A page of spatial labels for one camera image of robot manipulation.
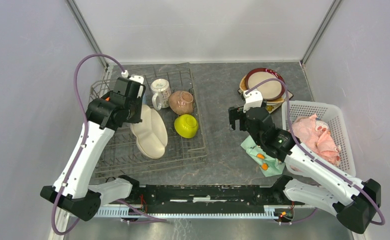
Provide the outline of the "cream divided plate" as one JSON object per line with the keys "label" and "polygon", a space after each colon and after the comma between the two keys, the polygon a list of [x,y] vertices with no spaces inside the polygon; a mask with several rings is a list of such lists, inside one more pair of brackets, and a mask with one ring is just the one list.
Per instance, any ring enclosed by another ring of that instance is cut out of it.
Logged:
{"label": "cream divided plate", "polygon": [[148,158],[159,159],[166,152],[168,133],[160,114],[148,105],[141,108],[139,123],[131,123],[130,130],[136,137],[136,146]]}

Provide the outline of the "white floral mug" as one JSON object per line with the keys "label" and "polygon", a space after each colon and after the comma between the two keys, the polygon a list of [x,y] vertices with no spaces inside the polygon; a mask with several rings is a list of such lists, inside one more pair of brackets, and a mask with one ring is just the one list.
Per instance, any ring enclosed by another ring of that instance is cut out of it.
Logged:
{"label": "white floral mug", "polygon": [[157,111],[168,108],[172,94],[169,81],[163,78],[156,79],[151,83],[150,88],[153,93],[151,98],[153,108]]}

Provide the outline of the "red-rimmed beige plate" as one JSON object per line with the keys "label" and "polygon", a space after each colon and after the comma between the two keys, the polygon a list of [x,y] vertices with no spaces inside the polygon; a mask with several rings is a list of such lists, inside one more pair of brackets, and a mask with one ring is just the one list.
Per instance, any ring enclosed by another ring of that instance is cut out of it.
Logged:
{"label": "red-rimmed beige plate", "polygon": [[[285,82],[283,77],[276,71],[269,68],[255,68],[251,70],[245,77],[245,85],[247,89],[252,89],[264,80],[279,79]],[[265,100],[276,100],[284,95],[285,90],[281,83],[277,80],[268,81],[256,88]]]}

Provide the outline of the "lime green bowl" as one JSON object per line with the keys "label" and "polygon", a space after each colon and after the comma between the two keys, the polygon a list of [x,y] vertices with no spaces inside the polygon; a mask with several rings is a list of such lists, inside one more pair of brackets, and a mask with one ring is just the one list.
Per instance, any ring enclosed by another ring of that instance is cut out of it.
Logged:
{"label": "lime green bowl", "polygon": [[183,114],[174,121],[174,128],[181,137],[191,139],[197,134],[199,123],[194,116]]}

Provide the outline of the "beige brown-rimmed bowl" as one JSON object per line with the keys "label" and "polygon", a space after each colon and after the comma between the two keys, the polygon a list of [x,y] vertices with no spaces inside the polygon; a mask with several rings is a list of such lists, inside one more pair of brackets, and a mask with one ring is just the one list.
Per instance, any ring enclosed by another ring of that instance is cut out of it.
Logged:
{"label": "beige brown-rimmed bowl", "polygon": [[169,106],[177,115],[191,114],[194,111],[193,95],[184,90],[175,91],[168,99]]}

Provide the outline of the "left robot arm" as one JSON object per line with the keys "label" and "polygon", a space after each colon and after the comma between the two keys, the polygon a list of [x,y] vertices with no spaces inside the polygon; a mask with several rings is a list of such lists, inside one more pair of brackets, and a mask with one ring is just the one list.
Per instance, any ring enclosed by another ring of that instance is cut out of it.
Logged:
{"label": "left robot arm", "polygon": [[92,100],[85,113],[79,140],[62,174],[53,185],[43,186],[40,196],[83,221],[92,219],[99,208],[119,199],[136,203],[138,181],[130,177],[91,185],[90,180],[101,153],[124,123],[142,122],[146,86],[138,75],[118,77],[113,90]]}

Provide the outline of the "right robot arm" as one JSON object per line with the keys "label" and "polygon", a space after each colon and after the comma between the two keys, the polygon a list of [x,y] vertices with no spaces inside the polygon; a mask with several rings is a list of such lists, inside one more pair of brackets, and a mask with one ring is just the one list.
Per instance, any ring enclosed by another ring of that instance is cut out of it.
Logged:
{"label": "right robot arm", "polygon": [[347,229],[363,234],[369,224],[383,226],[385,217],[380,210],[381,185],[369,179],[363,181],[321,159],[300,143],[291,131],[276,127],[271,115],[263,107],[245,111],[242,106],[230,107],[228,119],[231,130],[246,131],[255,146],[269,157],[286,166],[293,166],[312,178],[320,187],[289,178],[285,185],[272,189],[272,199],[278,204],[301,202],[326,211]]}

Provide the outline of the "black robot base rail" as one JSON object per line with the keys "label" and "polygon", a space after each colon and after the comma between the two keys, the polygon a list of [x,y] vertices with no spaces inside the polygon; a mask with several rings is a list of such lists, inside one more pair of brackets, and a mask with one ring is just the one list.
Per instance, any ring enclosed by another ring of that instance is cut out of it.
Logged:
{"label": "black robot base rail", "polygon": [[114,200],[119,216],[128,223],[164,223],[173,219],[271,219],[288,223],[302,203],[283,193],[291,177],[273,185],[141,185],[124,176],[132,189]]}

